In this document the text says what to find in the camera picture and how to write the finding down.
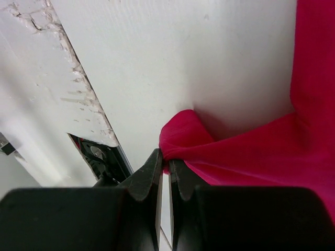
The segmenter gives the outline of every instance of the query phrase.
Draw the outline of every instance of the pink fabric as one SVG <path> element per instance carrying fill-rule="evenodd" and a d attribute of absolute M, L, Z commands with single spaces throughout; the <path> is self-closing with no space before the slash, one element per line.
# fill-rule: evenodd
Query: pink fabric
<path fill-rule="evenodd" d="M 183 159 L 212 185 L 300 186 L 335 222 L 335 1 L 299 0 L 291 102 L 295 112 L 215 142 L 192 110 L 162 129 L 164 158 Z"/>

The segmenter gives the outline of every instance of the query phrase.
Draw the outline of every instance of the red cloth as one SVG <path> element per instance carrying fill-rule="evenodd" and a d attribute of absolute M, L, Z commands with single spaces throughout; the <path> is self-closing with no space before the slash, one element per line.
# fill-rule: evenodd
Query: red cloth
<path fill-rule="evenodd" d="M 300 186 L 335 222 L 335 1 L 299 0 L 291 102 L 295 112 L 215 142 L 192 110 L 162 129 L 164 158 L 183 159 L 212 185 Z"/>

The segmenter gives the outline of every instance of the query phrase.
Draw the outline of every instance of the cloth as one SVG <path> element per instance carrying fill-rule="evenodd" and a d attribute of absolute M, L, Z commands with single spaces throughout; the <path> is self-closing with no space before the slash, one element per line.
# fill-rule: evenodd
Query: cloth
<path fill-rule="evenodd" d="M 212 185 L 299 186 L 323 200 L 335 223 L 335 1 L 297 4 L 291 102 L 295 112 L 215 142 L 185 110 L 162 129 L 165 160 L 183 159 Z"/>

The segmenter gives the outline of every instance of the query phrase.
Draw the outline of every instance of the red fabric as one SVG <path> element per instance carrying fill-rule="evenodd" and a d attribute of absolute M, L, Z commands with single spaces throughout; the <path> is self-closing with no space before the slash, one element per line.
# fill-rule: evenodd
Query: red fabric
<path fill-rule="evenodd" d="M 212 185 L 300 186 L 335 222 L 335 1 L 299 0 L 291 102 L 295 112 L 215 142 L 192 110 L 162 129 L 164 158 L 183 159 Z"/>

